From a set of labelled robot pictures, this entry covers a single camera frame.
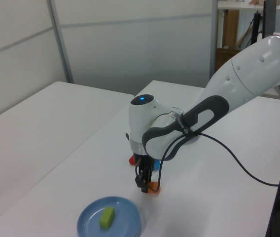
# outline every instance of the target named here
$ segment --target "black cable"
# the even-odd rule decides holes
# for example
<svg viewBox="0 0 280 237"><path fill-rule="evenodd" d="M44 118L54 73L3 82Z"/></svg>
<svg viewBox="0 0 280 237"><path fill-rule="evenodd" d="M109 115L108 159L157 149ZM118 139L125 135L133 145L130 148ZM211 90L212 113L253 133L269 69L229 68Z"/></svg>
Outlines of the black cable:
<svg viewBox="0 0 280 237"><path fill-rule="evenodd" d="M223 146L232 156L233 158L235 159L235 161L239 164L239 166L246 172L246 174L248 174L250 177L252 177L253 179L255 179L256 181L262 183L262 184L265 184L265 185L268 185L268 186L273 186L273 187L280 187L280 184L270 184L270 183L266 183L258 178L256 178L254 175L252 175L251 173L249 173L247 171L247 169L245 169L245 167L241 164L241 162L237 159L237 157L233 154L233 152L226 146L224 145L222 142L220 142L219 140L209 136L209 135L206 135L206 134L203 134L203 133L199 133L199 135L201 136L204 136L204 137L208 137L212 140L214 140L215 142L219 143L221 146Z"/></svg>
<svg viewBox="0 0 280 237"><path fill-rule="evenodd" d="M160 169L159 169L158 186L157 186L156 190L154 190L153 188L151 188L150 186L148 186L148 188L151 189L153 192L156 193L156 192L159 191L160 183L161 183L162 165L163 165L163 161L164 161L164 159L165 159L165 156L166 156L167 152L169 151L169 149L172 147L172 145L173 145L175 142L177 142L179 139L181 139L181 138L183 138L183 137L185 137L185 135L181 135L181 136L177 137L174 141L172 141L172 142L170 143L170 145L169 145L169 146L167 147L167 149L165 150L165 152L164 152L164 154L163 154L163 156L162 156L162 159L161 159L161 164L160 164Z"/></svg>
<svg viewBox="0 0 280 237"><path fill-rule="evenodd" d="M250 41L252 40L252 38L250 38L249 39L249 41L247 42L247 44L246 44L246 47L245 48L247 48L248 47L248 44L250 43Z"/></svg>

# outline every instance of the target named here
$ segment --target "orange object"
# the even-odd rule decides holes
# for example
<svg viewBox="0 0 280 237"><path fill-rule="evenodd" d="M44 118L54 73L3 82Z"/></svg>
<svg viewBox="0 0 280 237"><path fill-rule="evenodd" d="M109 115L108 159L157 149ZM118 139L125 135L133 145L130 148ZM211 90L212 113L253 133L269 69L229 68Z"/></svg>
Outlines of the orange object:
<svg viewBox="0 0 280 237"><path fill-rule="evenodd" d="M151 188L156 190L157 187L158 187L158 182L148 182L148 186L150 186ZM160 186L159 190L156 193L153 192L151 189L148 189L148 194L158 194L160 191L161 191L161 186Z"/></svg>
<svg viewBox="0 0 280 237"><path fill-rule="evenodd" d="M129 164L136 165L134 156L130 157Z"/></svg>

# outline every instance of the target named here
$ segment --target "white table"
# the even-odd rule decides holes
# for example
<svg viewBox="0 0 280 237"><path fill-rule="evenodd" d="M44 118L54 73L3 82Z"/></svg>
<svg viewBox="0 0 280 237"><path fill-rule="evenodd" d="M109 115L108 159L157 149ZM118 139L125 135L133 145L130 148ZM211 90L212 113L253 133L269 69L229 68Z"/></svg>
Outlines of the white table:
<svg viewBox="0 0 280 237"><path fill-rule="evenodd" d="M187 111L202 91L153 81L142 93ZM76 237L81 211L105 196L137 205L144 237L265 236L276 188L251 179L225 149L201 137L165 162L159 195L143 194L128 163L128 127L126 106L0 217L0 236ZM258 178L279 182L280 100L257 97L205 133Z"/></svg>
<svg viewBox="0 0 280 237"><path fill-rule="evenodd" d="M235 1L235 0L219 0L218 9L227 10L263 10L262 5L248 4L250 0ZM280 11L280 4L276 6L276 11Z"/></svg>
<svg viewBox="0 0 280 237"><path fill-rule="evenodd" d="M56 82L0 115L0 215L133 96Z"/></svg>

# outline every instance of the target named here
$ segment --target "black stand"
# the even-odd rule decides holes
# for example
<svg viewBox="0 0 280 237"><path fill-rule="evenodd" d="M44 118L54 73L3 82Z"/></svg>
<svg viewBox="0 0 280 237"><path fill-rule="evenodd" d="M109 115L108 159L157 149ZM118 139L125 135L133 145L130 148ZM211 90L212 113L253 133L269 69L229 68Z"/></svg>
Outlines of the black stand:
<svg viewBox="0 0 280 237"><path fill-rule="evenodd" d="M252 30L252 38L250 40L250 45L257 42L259 21L260 21L260 13L255 13L254 20L253 20L253 30Z"/></svg>

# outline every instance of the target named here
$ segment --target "blue object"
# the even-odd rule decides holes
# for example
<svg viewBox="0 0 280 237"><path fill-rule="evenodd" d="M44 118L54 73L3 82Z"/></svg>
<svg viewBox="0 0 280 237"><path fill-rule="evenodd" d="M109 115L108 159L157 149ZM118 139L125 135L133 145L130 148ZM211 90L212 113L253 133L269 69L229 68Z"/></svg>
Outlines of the blue object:
<svg viewBox="0 0 280 237"><path fill-rule="evenodd" d="M101 229L99 220L107 206L115 209L115 217L108 230ZM139 237L140 213L136 205L123 197L104 197L88 205L76 225L80 237Z"/></svg>
<svg viewBox="0 0 280 237"><path fill-rule="evenodd" d="M158 170L160 168L161 162L159 160L156 160L153 166L153 170Z"/></svg>

